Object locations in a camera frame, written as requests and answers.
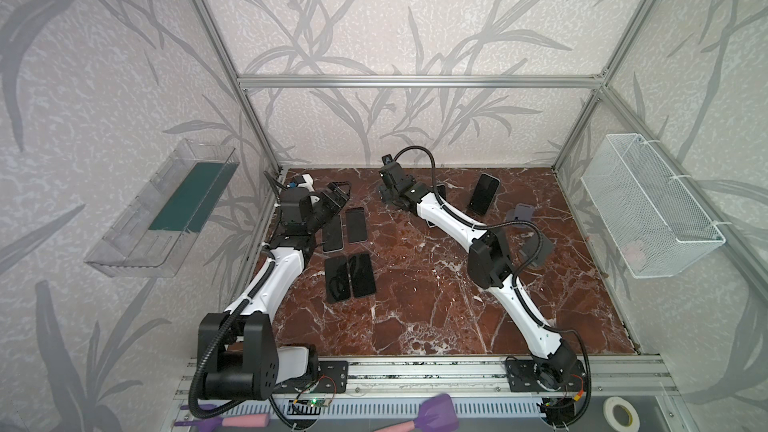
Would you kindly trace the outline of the grey phone stand front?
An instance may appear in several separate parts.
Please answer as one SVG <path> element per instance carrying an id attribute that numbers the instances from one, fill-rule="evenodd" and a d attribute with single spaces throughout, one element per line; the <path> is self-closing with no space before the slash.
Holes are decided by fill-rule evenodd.
<path id="1" fill-rule="evenodd" d="M 541 268 L 554 250 L 553 242 L 544 234 L 534 232 L 520 249 L 525 267 Z"/>

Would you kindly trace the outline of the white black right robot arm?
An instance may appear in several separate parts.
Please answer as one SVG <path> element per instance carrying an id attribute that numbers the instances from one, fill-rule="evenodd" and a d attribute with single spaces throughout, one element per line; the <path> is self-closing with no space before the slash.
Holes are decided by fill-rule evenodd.
<path id="1" fill-rule="evenodd" d="M 503 228 L 478 222 L 444 201 L 434 187 L 405 172 L 391 157 L 379 169 L 382 200 L 444 231 L 468 253 L 470 279 L 501 303 L 523 335 L 534 362 L 535 380 L 548 390 L 567 382 L 577 355 L 563 333 L 549 325 L 519 281 Z"/>

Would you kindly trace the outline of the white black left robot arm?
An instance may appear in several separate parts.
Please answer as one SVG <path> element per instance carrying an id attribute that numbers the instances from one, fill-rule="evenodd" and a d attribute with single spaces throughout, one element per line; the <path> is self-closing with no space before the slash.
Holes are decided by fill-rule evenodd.
<path id="1" fill-rule="evenodd" d="M 316 349 L 279 347 L 272 319 L 308 265 L 316 234 L 339 217 L 350 195 L 347 182 L 331 182 L 321 191 L 307 181 L 280 188 L 278 224 L 263 248 L 262 268 L 225 311 L 209 313 L 200 323 L 190 402 L 216 399 L 237 405 L 318 380 Z"/>

